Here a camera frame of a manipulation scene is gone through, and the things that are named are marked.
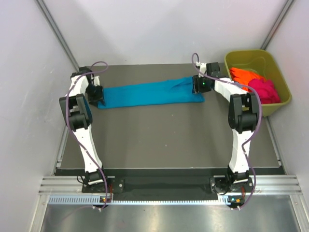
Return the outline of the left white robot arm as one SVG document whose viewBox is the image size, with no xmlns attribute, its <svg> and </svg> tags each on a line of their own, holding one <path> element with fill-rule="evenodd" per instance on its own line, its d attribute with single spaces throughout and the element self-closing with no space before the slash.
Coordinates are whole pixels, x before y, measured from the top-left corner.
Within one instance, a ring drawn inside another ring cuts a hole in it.
<svg viewBox="0 0 309 232">
<path fill-rule="evenodd" d="M 103 172 L 92 136 L 93 117 L 90 105 L 105 105 L 104 89 L 99 77 L 84 66 L 70 76 L 69 92 L 59 98 L 59 105 L 69 132 L 76 139 L 84 159 L 84 176 L 77 178 L 83 192 L 105 192 L 109 179 Z"/>
</svg>

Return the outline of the blue t shirt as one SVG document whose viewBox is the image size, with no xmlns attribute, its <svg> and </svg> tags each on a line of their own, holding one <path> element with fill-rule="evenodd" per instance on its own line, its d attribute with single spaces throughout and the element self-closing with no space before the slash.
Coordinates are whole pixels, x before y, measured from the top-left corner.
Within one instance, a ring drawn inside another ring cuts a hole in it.
<svg viewBox="0 0 309 232">
<path fill-rule="evenodd" d="M 104 89 L 105 104 L 98 109 L 204 102 L 202 94 L 193 93 L 192 77 Z"/>
</svg>

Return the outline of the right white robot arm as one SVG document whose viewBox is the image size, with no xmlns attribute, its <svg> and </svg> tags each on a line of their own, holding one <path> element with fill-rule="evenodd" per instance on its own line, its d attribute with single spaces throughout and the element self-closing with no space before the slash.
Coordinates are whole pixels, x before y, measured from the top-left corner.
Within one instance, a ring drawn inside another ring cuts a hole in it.
<svg viewBox="0 0 309 232">
<path fill-rule="evenodd" d="M 220 67 L 215 63 L 193 63 L 197 75 L 193 76 L 193 93 L 214 90 L 229 103 L 228 124 L 233 133 L 232 156 L 224 181 L 218 181 L 213 189 L 224 189 L 224 193 L 237 191 L 251 184 L 249 177 L 249 152 L 253 136 L 261 123 L 261 102 L 255 91 L 248 92 L 242 85 L 228 77 L 220 76 Z"/>
</svg>

